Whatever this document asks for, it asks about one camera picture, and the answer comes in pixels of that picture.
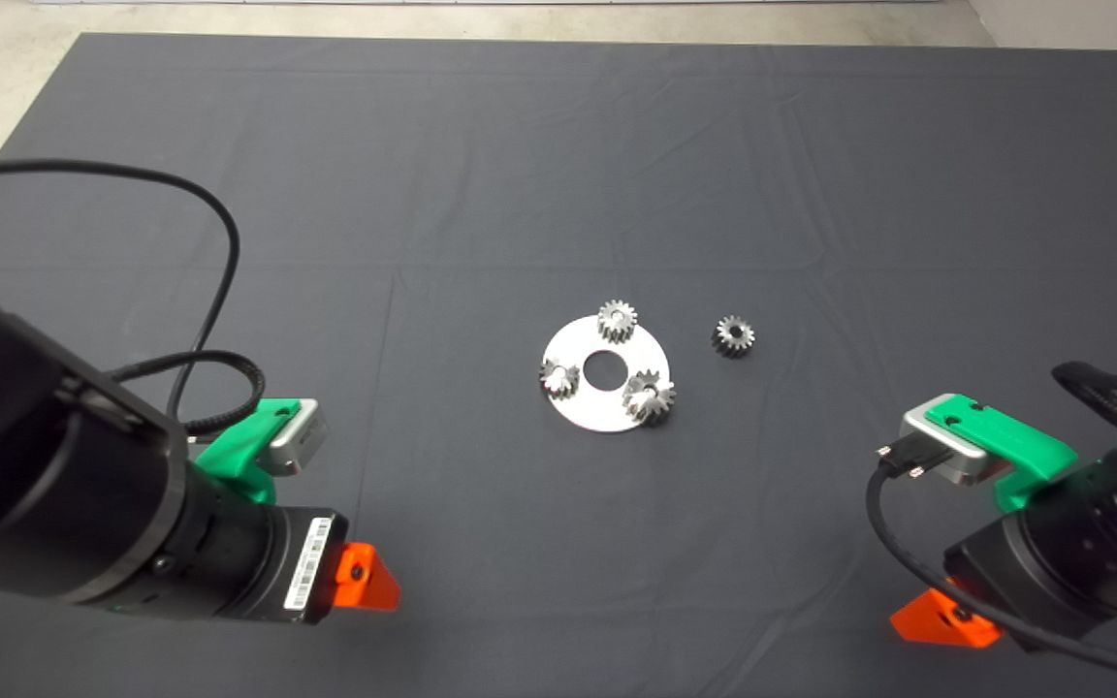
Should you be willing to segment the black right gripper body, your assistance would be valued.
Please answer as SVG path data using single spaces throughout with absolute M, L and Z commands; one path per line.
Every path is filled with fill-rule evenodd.
M 1117 457 L 1030 496 L 944 553 L 960 589 L 1028 623 L 1081 637 L 1117 618 Z

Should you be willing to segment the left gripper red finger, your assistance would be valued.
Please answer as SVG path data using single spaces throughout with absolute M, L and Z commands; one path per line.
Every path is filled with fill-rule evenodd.
M 399 582 L 378 549 L 363 542 L 345 543 L 335 570 L 333 606 L 394 613 L 399 602 Z

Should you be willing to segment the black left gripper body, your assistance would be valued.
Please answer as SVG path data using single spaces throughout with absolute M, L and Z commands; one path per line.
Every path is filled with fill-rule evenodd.
M 245 596 L 248 621 L 316 624 L 333 608 L 349 522 L 330 508 L 270 505 L 267 556 Z

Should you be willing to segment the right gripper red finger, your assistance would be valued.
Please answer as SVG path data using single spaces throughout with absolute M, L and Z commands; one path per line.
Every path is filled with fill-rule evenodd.
M 1003 632 L 989 619 L 970 613 L 941 590 L 927 589 L 890 616 L 894 631 L 914 644 L 989 647 Z

